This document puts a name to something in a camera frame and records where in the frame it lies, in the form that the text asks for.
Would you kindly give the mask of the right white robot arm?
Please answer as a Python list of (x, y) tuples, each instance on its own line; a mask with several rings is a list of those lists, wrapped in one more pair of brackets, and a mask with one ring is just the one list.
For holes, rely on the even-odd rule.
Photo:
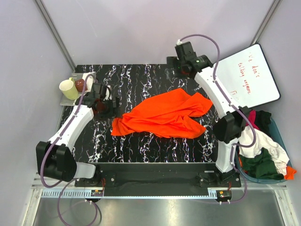
[(239, 138), (246, 126), (250, 109), (240, 107), (230, 97), (222, 82), (214, 77), (216, 64), (212, 64), (205, 55), (192, 57), (188, 60), (178, 56), (166, 58), (168, 68), (174, 70), (179, 78), (193, 79), (208, 95), (218, 113), (219, 120), (213, 125), (213, 132), (218, 139), (218, 157), (215, 163), (219, 172), (214, 174), (214, 182), (225, 186), (230, 182), (228, 172), (234, 169), (234, 151)]

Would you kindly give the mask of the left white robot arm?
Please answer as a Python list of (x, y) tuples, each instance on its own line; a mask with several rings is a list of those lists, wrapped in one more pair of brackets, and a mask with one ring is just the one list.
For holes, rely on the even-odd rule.
[(61, 182), (85, 179), (91, 186), (100, 184), (101, 174), (91, 163), (75, 161), (71, 151), (85, 126), (93, 119), (106, 120), (120, 117), (120, 101), (111, 95), (105, 99), (84, 97), (74, 106), (63, 126), (47, 142), (36, 146), (38, 174), (47, 188)]

